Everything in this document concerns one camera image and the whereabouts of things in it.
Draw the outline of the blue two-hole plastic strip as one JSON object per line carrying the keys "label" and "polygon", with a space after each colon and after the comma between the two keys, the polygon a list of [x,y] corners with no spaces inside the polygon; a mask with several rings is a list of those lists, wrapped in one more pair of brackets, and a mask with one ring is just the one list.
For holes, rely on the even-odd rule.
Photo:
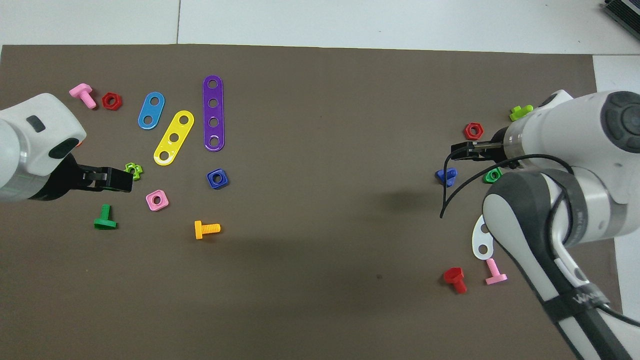
{"label": "blue two-hole plastic strip", "polygon": [[165,97],[162,93],[153,91],[146,95],[142,101],[138,114],[137,124],[142,130],[153,130],[159,123],[165,105]]}

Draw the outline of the red plastic screw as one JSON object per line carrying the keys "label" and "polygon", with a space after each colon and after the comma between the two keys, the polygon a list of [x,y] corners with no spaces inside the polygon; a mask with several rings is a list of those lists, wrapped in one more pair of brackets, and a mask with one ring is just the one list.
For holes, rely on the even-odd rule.
{"label": "red plastic screw", "polygon": [[460,267],[452,267],[443,273],[443,280],[449,284],[458,294],[466,294],[467,286],[464,281],[464,271]]}

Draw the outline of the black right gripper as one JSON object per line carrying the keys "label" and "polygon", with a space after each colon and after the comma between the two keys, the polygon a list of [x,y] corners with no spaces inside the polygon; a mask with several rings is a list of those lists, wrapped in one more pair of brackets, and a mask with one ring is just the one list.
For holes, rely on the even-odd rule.
{"label": "black right gripper", "polygon": [[451,145],[451,160],[490,161],[498,164],[508,159],[505,152],[505,135],[508,127],[498,130],[487,141],[460,142]]}

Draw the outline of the black electronic device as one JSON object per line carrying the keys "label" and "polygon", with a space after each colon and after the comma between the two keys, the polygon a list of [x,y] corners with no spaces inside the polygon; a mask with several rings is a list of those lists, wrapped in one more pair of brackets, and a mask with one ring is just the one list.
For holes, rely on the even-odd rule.
{"label": "black electronic device", "polygon": [[604,12],[621,26],[640,32],[640,0],[605,0]]}

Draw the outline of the purple four-hole plastic strip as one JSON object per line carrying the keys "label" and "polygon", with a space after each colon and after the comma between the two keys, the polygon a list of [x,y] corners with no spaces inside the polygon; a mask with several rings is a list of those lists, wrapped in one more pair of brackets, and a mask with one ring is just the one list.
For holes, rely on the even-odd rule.
{"label": "purple four-hole plastic strip", "polygon": [[219,152],[226,143],[224,83],[217,75],[202,82],[203,145],[210,152]]}

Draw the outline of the pink plastic screw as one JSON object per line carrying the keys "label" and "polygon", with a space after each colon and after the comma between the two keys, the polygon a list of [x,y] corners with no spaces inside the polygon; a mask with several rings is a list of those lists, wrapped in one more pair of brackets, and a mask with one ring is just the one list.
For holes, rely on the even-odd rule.
{"label": "pink plastic screw", "polygon": [[508,279],[506,274],[500,272],[498,265],[493,258],[487,259],[486,264],[490,273],[490,276],[485,279],[485,283],[487,285],[498,284]]}
{"label": "pink plastic screw", "polygon": [[71,97],[81,100],[88,109],[96,109],[98,104],[92,97],[93,88],[86,83],[80,83],[69,89],[68,93]]}

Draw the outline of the pink square plastic nut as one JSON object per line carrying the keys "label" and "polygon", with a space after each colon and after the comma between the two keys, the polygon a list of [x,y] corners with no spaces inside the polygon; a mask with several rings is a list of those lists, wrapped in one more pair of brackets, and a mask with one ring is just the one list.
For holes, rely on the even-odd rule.
{"label": "pink square plastic nut", "polygon": [[160,211],[169,205],[169,199],[162,189],[147,194],[145,200],[149,210],[152,212]]}

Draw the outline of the yellow three-hole plastic strip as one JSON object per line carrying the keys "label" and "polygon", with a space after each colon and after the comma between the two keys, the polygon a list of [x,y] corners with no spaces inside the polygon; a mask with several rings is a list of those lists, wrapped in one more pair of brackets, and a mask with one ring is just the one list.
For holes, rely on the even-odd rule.
{"label": "yellow three-hole plastic strip", "polygon": [[173,163],[194,123],[194,114],[188,110],[174,114],[153,153],[153,160],[158,166],[169,166]]}

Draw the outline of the brown table mat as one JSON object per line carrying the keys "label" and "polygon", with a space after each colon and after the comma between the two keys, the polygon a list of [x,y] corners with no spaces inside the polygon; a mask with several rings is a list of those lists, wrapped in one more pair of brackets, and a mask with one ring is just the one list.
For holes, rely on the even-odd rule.
{"label": "brown table mat", "polygon": [[[225,144],[204,146],[202,82]],[[69,90],[93,88],[96,109]],[[468,123],[597,91],[591,55],[216,45],[4,46],[0,109],[57,96],[78,163],[143,168],[130,193],[0,203],[0,360],[575,360],[512,260],[486,285],[471,234],[489,187],[441,211]],[[117,111],[103,107],[108,92]],[[146,95],[165,98],[138,126]],[[153,154],[176,112],[194,125]],[[226,187],[207,174],[224,169]],[[151,211],[146,195],[165,192]],[[94,228],[103,204],[117,228]],[[195,239],[194,221],[221,232]],[[467,292],[443,279],[460,267]]]}

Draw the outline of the orange-yellow plastic screw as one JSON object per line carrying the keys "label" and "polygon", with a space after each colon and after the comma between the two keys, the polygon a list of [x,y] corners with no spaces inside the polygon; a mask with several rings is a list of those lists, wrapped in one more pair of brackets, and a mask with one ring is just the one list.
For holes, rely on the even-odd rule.
{"label": "orange-yellow plastic screw", "polygon": [[219,223],[205,224],[201,220],[195,220],[193,225],[196,240],[202,240],[204,235],[217,234],[222,231],[222,226]]}

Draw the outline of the blue square plastic nut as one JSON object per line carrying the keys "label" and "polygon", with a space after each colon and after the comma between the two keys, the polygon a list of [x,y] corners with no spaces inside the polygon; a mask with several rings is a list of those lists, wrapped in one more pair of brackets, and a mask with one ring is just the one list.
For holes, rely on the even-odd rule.
{"label": "blue square plastic nut", "polygon": [[214,190],[219,190],[229,184],[229,178],[226,171],[222,168],[215,169],[206,174],[206,180],[209,186]]}

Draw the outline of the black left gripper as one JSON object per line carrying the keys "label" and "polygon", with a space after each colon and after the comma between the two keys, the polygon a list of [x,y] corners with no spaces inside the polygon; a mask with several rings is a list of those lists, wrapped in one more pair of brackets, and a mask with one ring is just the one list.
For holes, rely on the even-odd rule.
{"label": "black left gripper", "polygon": [[53,201],[70,191],[130,193],[133,183],[134,175],[128,171],[78,164],[74,155],[69,153],[48,176],[42,188],[29,199]]}

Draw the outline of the white curved five-hole plate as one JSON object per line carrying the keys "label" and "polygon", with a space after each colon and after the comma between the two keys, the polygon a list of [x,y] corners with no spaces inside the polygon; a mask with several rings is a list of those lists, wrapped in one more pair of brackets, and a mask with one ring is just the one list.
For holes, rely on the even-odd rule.
{"label": "white curved five-hole plate", "polygon": [[483,215],[480,215],[471,234],[471,250],[473,255],[482,261],[493,258],[495,239],[487,228]]}

